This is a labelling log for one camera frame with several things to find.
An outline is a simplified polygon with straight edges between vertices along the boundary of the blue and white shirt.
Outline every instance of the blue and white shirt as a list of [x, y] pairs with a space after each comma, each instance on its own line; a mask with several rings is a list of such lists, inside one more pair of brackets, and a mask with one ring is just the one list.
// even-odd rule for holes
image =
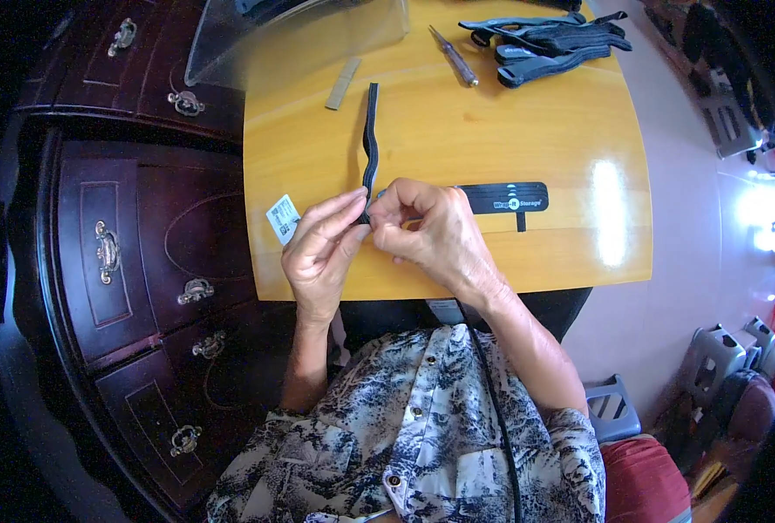
[[[588, 418], [542, 421], [492, 335], [478, 333], [520, 486], [523, 521], [603, 521], [605, 469]], [[211, 523], [511, 521], [501, 433], [465, 325], [361, 348], [305, 416], [268, 414], [207, 502]]]

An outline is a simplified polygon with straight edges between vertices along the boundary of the person's left hand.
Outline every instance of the person's left hand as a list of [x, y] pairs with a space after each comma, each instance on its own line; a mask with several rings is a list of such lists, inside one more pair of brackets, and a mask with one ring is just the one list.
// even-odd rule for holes
[[370, 234], [369, 225], [353, 225], [366, 200], [367, 188], [359, 187], [309, 207], [283, 247], [281, 264], [302, 325], [329, 327], [352, 259]]

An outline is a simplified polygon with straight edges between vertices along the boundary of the tan strip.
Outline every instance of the tan strip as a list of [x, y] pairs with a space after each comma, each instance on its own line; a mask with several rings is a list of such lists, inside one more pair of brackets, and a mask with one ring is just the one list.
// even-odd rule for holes
[[347, 93], [347, 87], [350, 86], [352, 76], [356, 73], [358, 65], [361, 64], [361, 58], [353, 56], [347, 60], [344, 64], [344, 68], [340, 71], [338, 79], [335, 85], [332, 86], [329, 98], [326, 99], [324, 107], [331, 110], [338, 110], [340, 107], [340, 101], [344, 99], [344, 94]]

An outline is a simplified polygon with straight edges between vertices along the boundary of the yellow wooden tabletop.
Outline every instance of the yellow wooden tabletop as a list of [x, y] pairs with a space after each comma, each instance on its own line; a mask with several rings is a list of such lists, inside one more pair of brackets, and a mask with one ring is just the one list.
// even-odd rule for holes
[[[459, 20], [561, 16], [511, 0], [409, 0], [410, 33], [362, 55], [340, 110], [324, 102], [346, 60], [245, 101], [245, 207], [260, 299], [293, 299], [282, 245], [265, 213], [288, 194], [309, 205], [361, 185], [361, 133], [370, 82], [379, 83], [378, 192], [396, 177], [438, 185], [543, 182], [549, 208], [478, 215], [489, 250], [517, 292], [649, 279], [649, 175], [632, 100], [617, 59], [591, 60], [519, 89], [496, 79], [490, 49]], [[582, 6], [587, 19], [593, 15]], [[428, 32], [432, 24], [474, 69], [470, 89]], [[451, 294], [412, 264], [394, 265], [370, 239], [350, 268], [343, 299], [438, 298]]]

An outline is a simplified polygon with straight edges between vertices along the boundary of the brass drawer pull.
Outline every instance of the brass drawer pull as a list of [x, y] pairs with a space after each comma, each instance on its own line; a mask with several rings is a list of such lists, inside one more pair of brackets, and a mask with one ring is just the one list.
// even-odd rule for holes
[[198, 116], [204, 110], [204, 104], [190, 91], [170, 93], [167, 101], [173, 104], [176, 111], [184, 116]]
[[177, 298], [180, 306], [185, 306], [191, 301], [199, 301], [214, 295], [214, 287], [206, 279], [191, 279], [184, 284], [184, 294]]
[[202, 434], [201, 427], [193, 425], [184, 425], [173, 434], [173, 448], [170, 449], [170, 455], [173, 458], [177, 455], [185, 455], [193, 452], [198, 445], [198, 437]]
[[117, 233], [105, 228], [105, 222], [99, 220], [94, 225], [94, 232], [100, 247], [97, 248], [97, 258], [100, 259], [100, 281], [109, 285], [111, 273], [121, 267], [121, 246], [117, 242]]
[[121, 30], [115, 33], [115, 41], [109, 46], [109, 58], [117, 56], [119, 49], [125, 49], [131, 45], [137, 34], [137, 24], [127, 18], [121, 22]]
[[193, 355], [204, 356], [206, 360], [212, 360], [225, 349], [225, 331], [217, 330], [213, 336], [208, 336], [204, 341], [193, 343]]

